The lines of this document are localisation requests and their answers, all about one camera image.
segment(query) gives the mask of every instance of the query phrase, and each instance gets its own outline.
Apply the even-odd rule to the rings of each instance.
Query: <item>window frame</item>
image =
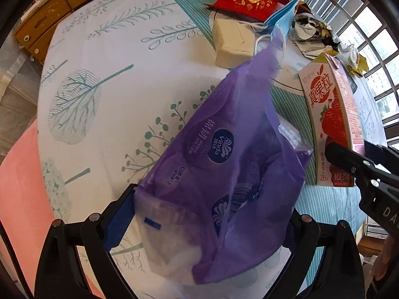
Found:
[[[399,43],[398,40],[396,39],[395,35],[392,33],[392,31],[390,30],[389,26],[387,25],[386,21],[382,18],[382,16],[379,14],[379,12],[373,7],[373,5],[368,1],[368,0],[361,0],[362,4],[361,6],[357,9],[357,11],[353,14],[353,16],[351,16],[338,2],[340,0],[327,0],[330,2],[330,5],[327,7],[327,9],[325,11],[322,12],[322,15],[320,15],[320,17],[327,17],[330,12],[332,12],[334,10],[334,8],[336,7],[340,12],[342,12],[342,14],[345,15],[345,17],[347,18],[346,23],[344,23],[344,25],[342,25],[342,27],[337,31],[337,35],[340,36],[351,24],[353,24],[353,26],[356,28],[356,30],[360,33],[360,35],[363,37],[364,42],[361,43],[360,45],[356,46],[358,48],[358,50],[361,52],[362,49],[364,49],[367,45],[370,46],[370,49],[372,50],[372,52],[375,54],[376,59],[378,60],[378,64],[375,65],[373,68],[369,69],[369,71],[367,73],[365,73],[364,77],[367,78],[370,75],[372,75],[373,73],[375,73],[376,71],[378,71],[379,69],[383,69],[388,82],[390,84],[390,88],[382,93],[380,93],[379,95],[376,95],[374,97],[375,101],[378,101],[380,99],[382,99],[383,97],[386,97],[387,95],[390,95],[391,93],[394,94],[395,99],[397,104],[399,105],[399,94],[398,94],[398,89],[399,89],[399,82],[397,82],[395,84],[394,80],[392,79],[386,64],[393,60],[396,56],[399,55]],[[372,13],[378,18],[378,20],[381,22],[381,26],[373,33],[370,35],[370,37],[368,37],[364,31],[362,30],[362,28],[357,24],[357,22],[355,21],[355,19],[359,16],[359,14],[366,8],[368,7]],[[394,41],[394,43],[396,44],[397,50],[392,53],[391,55],[389,55],[388,57],[386,57],[385,59],[382,59],[382,57],[380,56],[380,54],[378,53],[377,49],[374,47],[372,40],[377,37],[383,30],[387,30],[388,34],[391,36],[392,40]],[[389,122],[395,120],[399,118],[399,112],[397,114],[394,114],[393,116],[390,116],[388,118],[385,118],[382,120],[383,124],[388,124]]]

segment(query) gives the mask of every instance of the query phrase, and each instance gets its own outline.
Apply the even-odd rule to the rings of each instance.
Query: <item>purple plastic bag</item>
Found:
[[[311,152],[279,132],[277,69],[271,44],[233,69],[140,183],[136,219],[153,272],[219,282],[282,245]]]

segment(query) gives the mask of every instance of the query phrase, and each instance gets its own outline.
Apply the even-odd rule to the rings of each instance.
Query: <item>white cord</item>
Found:
[[[263,22],[248,22],[248,21],[242,21],[242,20],[236,20],[238,23],[242,23],[243,25],[248,25],[252,27],[253,29],[257,29],[259,31],[265,30],[267,28],[267,25],[265,26]]]
[[[287,42],[285,41],[285,36],[284,36],[283,31],[281,30],[281,28],[280,28],[280,27],[275,27],[275,29],[276,29],[276,28],[279,30],[279,32],[280,32],[280,34],[281,34],[281,38],[283,39],[283,48],[280,49],[278,46],[276,46],[277,48],[279,48],[280,50],[283,51],[283,56],[282,56],[282,58],[281,58],[280,61],[279,61],[279,65],[281,65],[281,63],[282,63],[282,61],[283,61],[283,59],[284,59],[284,56],[285,56],[285,50],[286,50],[286,48],[287,48]],[[254,55],[256,55],[256,53],[257,53],[258,43],[259,43],[263,38],[265,38],[265,37],[271,37],[271,35],[270,35],[270,34],[261,35],[261,36],[259,36],[258,39],[255,41],[255,46],[254,46],[254,50],[253,50],[253,54],[254,54]]]
[[[259,36],[258,39],[255,41],[255,46],[254,46],[254,49],[253,49],[253,54],[254,54],[254,55],[257,54],[258,43],[259,43],[263,38],[266,38],[266,37],[270,37],[270,34],[261,35],[261,36]]]

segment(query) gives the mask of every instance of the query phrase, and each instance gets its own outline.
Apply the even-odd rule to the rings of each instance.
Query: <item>plastic sheet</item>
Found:
[[[42,66],[29,58],[11,31],[0,48],[0,163],[36,118]]]
[[[359,52],[355,44],[344,47],[341,44],[338,45],[338,51],[340,52],[336,57],[339,59],[346,67],[351,66],[356,69],[359,65]]]

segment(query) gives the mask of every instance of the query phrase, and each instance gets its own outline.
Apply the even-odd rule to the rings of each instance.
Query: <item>window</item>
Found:
[[[385,21],[367,0],[304,0],[346,46],[368,63],[364,75],[384,126],[399,122],[399,49]]]
[[[376,238],[386,239],[388,236],[388,232],[385,229],[383,229],[371,217],[367,216],[365,235],[371,236],[371,237],[376,237]]]

